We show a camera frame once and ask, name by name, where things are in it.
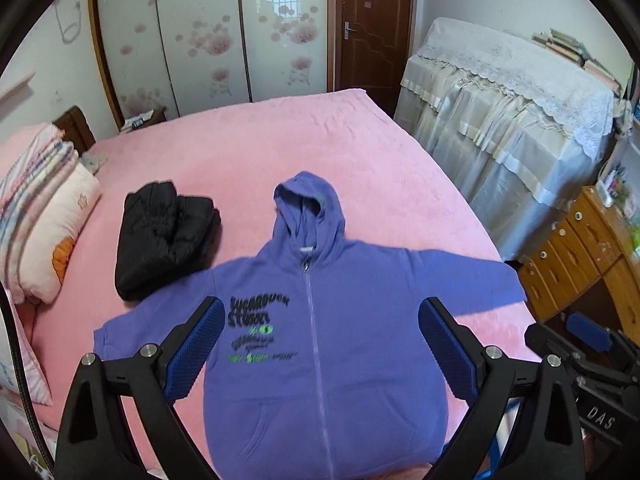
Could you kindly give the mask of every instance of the wooden cabinet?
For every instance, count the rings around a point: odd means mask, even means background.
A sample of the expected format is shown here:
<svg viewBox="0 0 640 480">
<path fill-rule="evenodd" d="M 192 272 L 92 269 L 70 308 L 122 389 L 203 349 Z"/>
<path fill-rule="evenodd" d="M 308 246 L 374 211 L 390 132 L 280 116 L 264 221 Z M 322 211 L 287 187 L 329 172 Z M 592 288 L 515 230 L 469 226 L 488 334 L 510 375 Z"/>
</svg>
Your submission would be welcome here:
<svg viewBox="0 0 640 480">
<path fill-rule="evenodd" d="M 565 309 L 573 312 L 576 305 L 586 305 L 590 317 L 597 312 L 640 343 L 640 264 L 622 216 L 602 206 L 593 188 L 582 190 L 567 218 L 519 276 L 537 320 L 547 322 Z"/>
</svg>

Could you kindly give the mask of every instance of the zipper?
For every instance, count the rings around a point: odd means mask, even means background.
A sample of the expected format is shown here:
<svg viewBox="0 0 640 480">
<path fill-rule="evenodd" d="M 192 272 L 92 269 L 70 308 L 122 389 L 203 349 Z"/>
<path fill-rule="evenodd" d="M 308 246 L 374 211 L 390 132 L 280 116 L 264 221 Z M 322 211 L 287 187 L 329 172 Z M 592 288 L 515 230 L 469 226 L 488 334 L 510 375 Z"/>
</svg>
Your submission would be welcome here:
<svg viewBox="0 0 640 480">
<path fill-rule="evenodd" d="M 309 314 L 311 316 L 311 339 L 314 345 L 314 363 L 316 365 L 316 393 L 318 394 L 318 407 L 320 411 L 320 426 L 322 430 L 322 442 L 326 451 L 326 460 L 329 467 L 329 478 L 334 480 L 334 463 L 331 460 L 331 447 L 329 445 L 329 429 L 326 423 L 326 407 L 324 405 L 324 391 L 322 390 L 322 373 L 320 371 L 320 353 L 318 350 L 318 330 L 316 330 L 316 311 L 314 309 L 314 298 L 311 294 L 311 277 L 309 270 L 311 261 L 306 260 L 303 266 L 303 275 L 306 285 L 306 299 L 309 304 Z"/>
</svg>

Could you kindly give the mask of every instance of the purple hoodie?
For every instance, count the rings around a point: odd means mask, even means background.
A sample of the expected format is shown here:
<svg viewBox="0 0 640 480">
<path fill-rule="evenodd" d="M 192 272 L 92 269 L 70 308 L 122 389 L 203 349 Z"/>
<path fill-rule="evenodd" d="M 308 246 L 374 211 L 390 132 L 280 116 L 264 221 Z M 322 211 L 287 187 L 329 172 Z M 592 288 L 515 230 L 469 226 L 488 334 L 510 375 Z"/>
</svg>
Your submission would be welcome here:
<svg viewBox="0 0 640 480">
<path fill-rule="evenodd" d="M 204 422 L 222 478 L 347 480 L 436 460 L 447 399 L 420 302 L 490 310 L 524 298 L 516 273 L 347 240 L 334 189 L 310 173 L 274 199 L 273 238 L 256 257 L 158 290 L 97 330 L 95 352 L 131 356 L 217 296 L 228 317 L 206 365 Z"/>
</svg>

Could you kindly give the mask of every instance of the white cabinet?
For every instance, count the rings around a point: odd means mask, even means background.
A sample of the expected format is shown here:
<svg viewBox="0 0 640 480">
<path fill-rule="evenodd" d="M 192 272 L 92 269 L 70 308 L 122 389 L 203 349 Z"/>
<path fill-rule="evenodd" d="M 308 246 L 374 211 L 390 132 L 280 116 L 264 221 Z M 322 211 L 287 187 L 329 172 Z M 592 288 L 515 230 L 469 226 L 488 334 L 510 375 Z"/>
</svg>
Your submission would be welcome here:
<svg viewBox="0 0 640 480">
<path fill-rule="evenodd" d="M 98 11 L 125 117 L 326 91 L 327 0 L 98 0 Z"/>
</svg>

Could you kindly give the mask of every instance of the hoodie pocket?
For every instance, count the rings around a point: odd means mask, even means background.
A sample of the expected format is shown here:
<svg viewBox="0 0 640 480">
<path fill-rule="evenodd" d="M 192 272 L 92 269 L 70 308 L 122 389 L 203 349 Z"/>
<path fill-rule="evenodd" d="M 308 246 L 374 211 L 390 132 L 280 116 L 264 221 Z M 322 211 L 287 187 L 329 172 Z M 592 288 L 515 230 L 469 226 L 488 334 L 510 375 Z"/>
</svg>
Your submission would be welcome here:
<svg viewBox="0 0 640 480">
<path fill-rule="evenodd" d="M 255 427 L 254 434 L 249 439 L 249 442 L 246 443 L 246 446 L 240 452 L 240 458 L 246 462 L 251 458 L 254 454 L 255 449 L 260 446 L 264 438 L 264 434 L 267 431 L 267 427 L 269 425 L 270 412 L 274 409 L 273 406 L 268 404 L 262 404 L 260 406 L 260 417 L 258 418 L 258 423 Z"/>
<path fill-rule="evenodd" d="M 380 386 L 329 393 L 329 436 L 335 475 L 353 478 L 402 462 L 412 450 L 416 425 L 401 403 Z"/>
<path fill-rule="evenodd" d="M 313 398 L 264 404 L 240 459 L 260 480 L 329 478 L 318 404 Z"/>
</svg>

